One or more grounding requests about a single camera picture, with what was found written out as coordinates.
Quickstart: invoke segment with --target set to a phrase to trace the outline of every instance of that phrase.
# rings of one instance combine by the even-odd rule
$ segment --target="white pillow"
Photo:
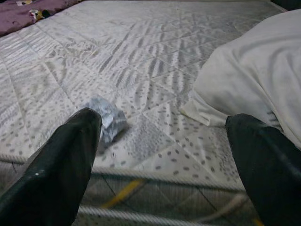
[[[192,93],[181,112],[207,126],[246,113],[280,123],[301,147],[301,10],[270,17],[217,48]]]

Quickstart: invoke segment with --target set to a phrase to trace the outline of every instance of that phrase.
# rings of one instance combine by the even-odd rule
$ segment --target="purple fabric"
[[[35,19],[29,13],[31,9],[48,10],[53,15],[81,2],[80,0],[37,0],[28,5],[18,6],[16,1],[18,0],[0,3],[0,37],[35,23]]]

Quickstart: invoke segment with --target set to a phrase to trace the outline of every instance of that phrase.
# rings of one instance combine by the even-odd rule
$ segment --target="bed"
[[[218,46],[268,1],[84,1],[0,38],[1,180],[91,98],[128,127],[96,156],[74,225],[254,225],[224,128],[180,113]]]

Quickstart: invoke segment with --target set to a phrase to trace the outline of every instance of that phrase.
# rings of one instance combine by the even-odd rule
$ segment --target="crumpled plastic bag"
[[[127,125],[124,112],[102,97],[94,97],[82,107],[93,109],[102,118],[98,150],[108,147],[116,135]]]

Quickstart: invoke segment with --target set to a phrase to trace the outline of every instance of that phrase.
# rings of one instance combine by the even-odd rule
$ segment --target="quilted mattress cover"
[[[280,12],[264,1],[84,1],[0,38],[1,161],[25,162],[102,96],[128,128],[97,154],[83,205],[189,221],[214,214],[244,191],[226,132],[179,109],[215,48]],[[4,178],[14,174],[1,165]],[[132,182],[126,201],[110,204]]]

